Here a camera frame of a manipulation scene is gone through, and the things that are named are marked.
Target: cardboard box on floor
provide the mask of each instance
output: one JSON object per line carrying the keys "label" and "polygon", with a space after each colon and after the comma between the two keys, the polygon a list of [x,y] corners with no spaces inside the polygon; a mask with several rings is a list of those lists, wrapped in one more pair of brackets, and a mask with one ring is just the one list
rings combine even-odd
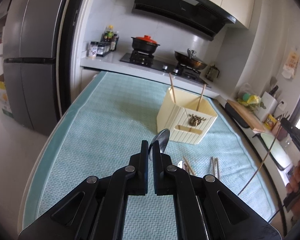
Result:
{"label": "cardboard box on floor", "polygon": [[6,86],[4,84],[3,74],[0,75],[0,106],[4,114],[13,118],[13,114],[9,105]]}

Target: teal tablecloth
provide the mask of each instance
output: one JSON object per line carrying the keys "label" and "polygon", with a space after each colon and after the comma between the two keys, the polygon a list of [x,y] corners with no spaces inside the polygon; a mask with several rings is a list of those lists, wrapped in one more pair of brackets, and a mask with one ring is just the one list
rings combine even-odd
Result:
{"label": "teal tablecloth", "polygon": [[[24,212],[28,226],[90,175],[111,175],[138,153],[142,140],[156,134],[156,116],[168,85],[123,74],[101,72],[71,105],[37,167]],[[170,141],[174,164],[186,156],[197,176],[212,173],[210,157],[219,158],[220,180],[238,193],[256,167],[220,112],[200,144]],[[146,196],[130,196],[124,239],[177,239],[172,196],[156,196],[149,163]],[[274,204],[257,175],[240,197],[264,219]]]}

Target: glass jar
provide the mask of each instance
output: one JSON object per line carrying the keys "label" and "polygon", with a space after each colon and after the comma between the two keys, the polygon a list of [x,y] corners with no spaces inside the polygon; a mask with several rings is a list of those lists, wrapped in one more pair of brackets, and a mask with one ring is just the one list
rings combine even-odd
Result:
{"label": "glass jar", "polygon": [[92,41],[89,46],[88,58],[95,59],[98,51],[98,42]]}
{"label": "glass jar", "polygon": [[103,55],[104,53],[105,53],[105,43],[104,42],[99,42],[97,55]]}

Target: countertop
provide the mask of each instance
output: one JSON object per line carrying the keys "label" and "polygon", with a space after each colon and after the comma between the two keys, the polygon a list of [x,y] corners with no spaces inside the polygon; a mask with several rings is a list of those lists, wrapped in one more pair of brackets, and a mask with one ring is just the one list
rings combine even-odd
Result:
{"label": "countertop", "polygon": [[[105,57],[97,57],[96,59],[90,59],[84,57],[81,59],[80,65],[83,67],[96,68],[100,70],[107,70],[122,74],[127,74],[131,76],[146,78],[149,80],[154,80],[164,84],[170,84],[169,74],[161,72],[155,69],[151,69],[144,66],[134,65],[126,62],[121,62],[120,59],[128,51],[116,51],[108,54]],[[155,59],[166,62],[165,59],[155,57]],[[218,98],[222,96],[225,99],[230,97],[223,92],[217,85],[213,82],[206,80],[204,77],[200,76],[211,88],[206,87],[204,95],[210,98]],[[178,88],[189,90],[200,94],[202,91],[202,85],[191,80],[184,79],[179,76],[172,75],[173,85]]]}

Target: refrigerator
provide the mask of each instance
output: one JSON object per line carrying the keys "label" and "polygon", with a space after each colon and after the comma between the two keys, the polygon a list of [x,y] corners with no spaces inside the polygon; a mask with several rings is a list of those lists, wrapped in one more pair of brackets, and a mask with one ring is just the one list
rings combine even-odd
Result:
{"label": "refrigerator", "polygon": [[71,104],[70,58],[81,3],[12,0],[7,14],[3,74],[12,114],[44,135]]}

